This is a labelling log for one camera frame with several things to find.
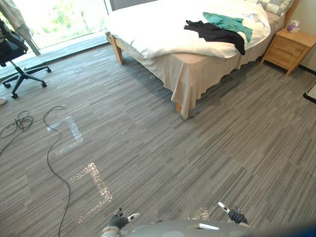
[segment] checkered pillow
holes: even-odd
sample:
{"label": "checkered pillow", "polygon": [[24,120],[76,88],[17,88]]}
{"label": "checkered pillow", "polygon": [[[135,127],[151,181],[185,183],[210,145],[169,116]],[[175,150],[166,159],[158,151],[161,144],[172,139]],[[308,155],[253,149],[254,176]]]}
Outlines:
{"label": "checkered pillow", "polygon": [[295,0],[247,0],[261,4],[263,9],[276,15],[283,16],[292,6]]}

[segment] office chair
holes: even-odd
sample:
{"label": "office chair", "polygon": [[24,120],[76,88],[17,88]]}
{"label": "office chair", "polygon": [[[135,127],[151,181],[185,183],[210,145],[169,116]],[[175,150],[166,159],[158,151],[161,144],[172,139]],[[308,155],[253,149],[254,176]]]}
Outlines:
{"label": "office chair", "polygon": [[37,78],[32,76],[31,74],[41,71],[43,69],[46,69],[47,72],[51,72],[51,69],[48,66],[41,66],[36,68],[30,68],[23,71],[21,68],[19,68],[15,63],[12,62],[13,59],[20,57],[23,54],[26,54],[28,51],[27,46],[24,44],[24,40],[22,37],[18,36],[15,32],[9,30],[5,23],[0,20],[0,30],[4,36],[4,40],[0,42],[0,64],[2,67],[6,66],[6,62],[11,62],[11,64],[14,66],[17,73],[10,78],[4,80],[2,84],[9,88],[11,87],[10,81],[17,80],[14,89],[12,90],[12,98],[15,99],[18,97],[18,95],[15,93],[17,88],[20,86],[22,81],[24,79],[33,79],[41,82],[42,87],[46,87],[46,83]]}

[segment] wooden bed frame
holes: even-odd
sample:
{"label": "wooden bed frame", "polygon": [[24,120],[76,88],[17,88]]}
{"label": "wooden bed frame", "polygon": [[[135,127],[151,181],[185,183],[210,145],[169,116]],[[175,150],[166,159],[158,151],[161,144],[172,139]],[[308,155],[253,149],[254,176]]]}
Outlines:
{"label": "wooden bed frame", "polygon": [[[290,9],[286,12],[285,14],[285,20],[284,20],[284,25],[286,26],[286,24],[288,23],[288,21],[290,20],[294,10],[296,9],[298,3],[300,2],[300,0],[294,0],[293,5],[290,7]],[[124,60],[123,60],[123,56],[122,56],[122,51],[128,51],[125,46],[123,44],[121,44],[120,41],[116,40],[116,37],[112,36],[111,34],[107,35],[107,40],[110,42],[110,44],[112,45],[115,57],[117,59],[117,61],[120,64],[124,64]],[[182,106],[179,103],[176,103],[176,110],[181,113],[182,110]]]}

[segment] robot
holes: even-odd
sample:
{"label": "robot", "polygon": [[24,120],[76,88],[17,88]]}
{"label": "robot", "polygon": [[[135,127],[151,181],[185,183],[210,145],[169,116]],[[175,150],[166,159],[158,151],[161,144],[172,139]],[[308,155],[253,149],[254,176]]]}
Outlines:
{"label": "robot", "polygon": [[102,237],[248,237],[252,236],[252,229],[248,225],[245,216],[235,206],[235,210],[229,210],[221,202],[219,206],[228,214],[231,221],[159,221],[138,227],[127,235],[120,232],[130,221],[139,217],[139,213],[124,217],[122,209],[118,209],[111,217],[106,228],[102,231]]}

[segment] gray striped carpet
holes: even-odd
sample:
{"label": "gray striped carpet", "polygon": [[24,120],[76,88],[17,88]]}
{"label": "gray striped carpet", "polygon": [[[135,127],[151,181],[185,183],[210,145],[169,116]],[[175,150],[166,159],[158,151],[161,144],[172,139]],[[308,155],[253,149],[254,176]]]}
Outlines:
{"label": "gray striped carpet", "polygon": [[[226,220],[239,205],[253,228],[316,218],[316,106],[302,94],[315,76],[290,77],[251,62],[210,88],[183,120],[171,91],[111,46],[53,63],[19,97],[0,87],[0,127],[22,110],[61,130],[50,162],[71,185],[63,237],[98,237],[119,206],[140,212],[129,226],[163,220]],[[67,189],[48,169],[57,138],[42,122],[0,157],[0,236],[55,237]],[[0,139],[0,149],[11,137]]]}

